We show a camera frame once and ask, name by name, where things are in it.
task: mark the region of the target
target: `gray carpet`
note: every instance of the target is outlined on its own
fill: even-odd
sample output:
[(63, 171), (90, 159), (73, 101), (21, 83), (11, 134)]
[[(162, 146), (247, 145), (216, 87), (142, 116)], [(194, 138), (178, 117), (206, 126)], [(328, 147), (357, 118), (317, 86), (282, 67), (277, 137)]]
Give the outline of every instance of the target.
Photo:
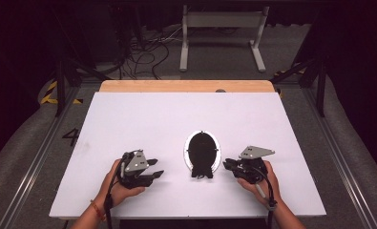
[[(269, 79), (273, 73), (290, 67), (307, 30), (308, 26), (264, 30), (260, 50), (267, 68), (266, 73), (257, 71), (247, 44), (247, 41), (254, 35), (249, 30), (237, 30), (233, 34), (223, 34), (213, 30), (192, 32), (186, 73), (178, 70), (180, 42), (168, 43), (169, 56), (156, 68), (156, 73), (164, 79)], [(159, 47), (152, 53), (158, 61), (166, 55), (166, 50)], [(150, 65), (140, 64), (137, 68), (140, 72), (151, 71)], [(120, 75), (128, 78), (126, 73), (112, 74), (113, 78), (118, 78)], [(138, 77), (152, 76), (150, 73), (142, 73)], [(293, 82), (294, 79), (296, 76), (288, 80)], [(41, 93), (44, 93), (48, 86), (49, 82), (41, 89)], [(328, 124), (376, 221), (377, 166), (349, 124), (331, 82), (327, 81), (325, 118), (321, 119), (315, 115), (314, 107), (306, 99), (305, 89), (300, 89), (293, 83), (278, 85), (278, 87), (283, 90), (283, 105), (310, 172), (315, 177), (316, 186), (327, 211), (327, 216), (301, 218), (301, 221), (307, 228), (369, 228), (364, 225), (361, 214), (350, 197), (345, 179), (339, 173), (329, 141), (319, 123), (323, 120)], [(62, 136), (73, 128), (81, 130), (91, 99), (98, 89), (98, 83), (84, 83), (78, 90), (75, 97), (84, 99), (84, 102), (72, 104), (69, 107), (61, 124), (57, 127), (46, 157), (41, 161), (43, 166), (34, 182), (31, 183), (32, 187), (25, 197), (25, 202), (19, 205), (18, 214), (14, 215), (15, 219), (10, 221), (8, 228), (63, 227), (64, 220), (52, 219), (48, 216), (55, 190), (60, 184), (73, 151), (71, 140)], [(0, 221), (55, 121), (55, 111), (54, 104), (41, 105), (39, 111), (17, 130), (1, 152)], [(100, 227), (106, 228), (105, 224), (101, 224)]]

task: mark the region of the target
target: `white metal frame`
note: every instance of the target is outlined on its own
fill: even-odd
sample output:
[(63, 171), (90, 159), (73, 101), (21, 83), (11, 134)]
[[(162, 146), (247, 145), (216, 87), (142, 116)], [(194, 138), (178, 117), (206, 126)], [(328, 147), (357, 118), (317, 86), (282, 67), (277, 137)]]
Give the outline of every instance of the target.
[(190, 11), (184, 5), (182, 13), (182, 49), (179, 70), (188, 70), (188, 47), (187, 37), (189, 27), (237, 27), (237, 28), (258, 28), (257, 36), (250, 40), (251, 51), (256, 60), (257, 67), (261, 73), (265, 72), (265, 66), (260, 54), (259, 45), (262, 39), (262, 31), (268, 16), (269, 7), (262, 11), (250, 12), (213, 12), (213, 11)]

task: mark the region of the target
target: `white oval frame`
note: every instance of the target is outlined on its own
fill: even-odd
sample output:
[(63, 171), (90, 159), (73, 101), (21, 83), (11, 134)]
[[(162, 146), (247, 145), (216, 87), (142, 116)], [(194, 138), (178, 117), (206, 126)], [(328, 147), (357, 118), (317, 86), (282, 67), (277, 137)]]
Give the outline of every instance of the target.
[(220, 150), (219, 142), (216, 140), (215, 136), (212, 135), (211, 133), (207, 132), (207, 131), (195, 131), (191, 135), (188, 136), (187, 140), (185, 141), (185, 145), (184, 145), (184, 161), (185, 161), (185, 164), (188, 166), (188, 169), (190, 171), (192, 171), (192, 168), (194, 167), (194, 165), (192, 164), (191, 160), (189, 159), (188, 148), (189, 148), (189, 143), (191, 142), (192, 137), (194, 137), (195, 135), (197, 135), (199, 133), (208, 134), (209, 136), (212, 137), (212, 139), (214, 140), (214, 142), (216, 144), (216, 149), (217, 149), (216, 158), (215, 158), (215, 161), (214, 161), (214, 163), (212, 164), (212, 167), (211, 167), (212, 173), (215, 173), (215, 171), (218, 169), (218, 167), (220, 165), (221, 150)]

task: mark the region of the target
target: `forearm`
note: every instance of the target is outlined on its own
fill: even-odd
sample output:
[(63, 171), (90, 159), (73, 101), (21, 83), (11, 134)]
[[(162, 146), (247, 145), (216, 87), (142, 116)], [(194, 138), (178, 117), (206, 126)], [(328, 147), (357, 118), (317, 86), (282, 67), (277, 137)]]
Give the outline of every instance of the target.
[(274, 211), (274, 219), (281, 229), (303, 229), (304, 225), (292, 213), (283, 200), (277, 200), (277, 208)]
[[(103, 199), (96, 198), (94, 204), (101, 214), (105, 214)], [(72, 229), (95, 229), (98, 227), (99, 222), (101, 222), (101, 218), (98, 216), (98, 213), (92, 204), (90, 204), (80, 218), (74, 223)]]

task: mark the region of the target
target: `white tabletop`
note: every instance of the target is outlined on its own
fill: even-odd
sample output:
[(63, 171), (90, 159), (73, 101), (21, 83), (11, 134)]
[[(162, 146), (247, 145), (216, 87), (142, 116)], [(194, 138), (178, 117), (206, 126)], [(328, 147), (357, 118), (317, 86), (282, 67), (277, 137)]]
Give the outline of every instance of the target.
[(123, 219), (253, 218), (267, 211), (220, 164), (214, 178), (196, 179), (183, 147), (194, 131), (220, 144), (221, 160), (253, 145), (274, 150), (283, 199), (298, 216), (325, 215), (283, 104), (275, 93), (96, 93), (61, 181), (50, 216), (77, 218), (114, 160), (142, 149), (164, 174), (141, 195), (112, 210)]

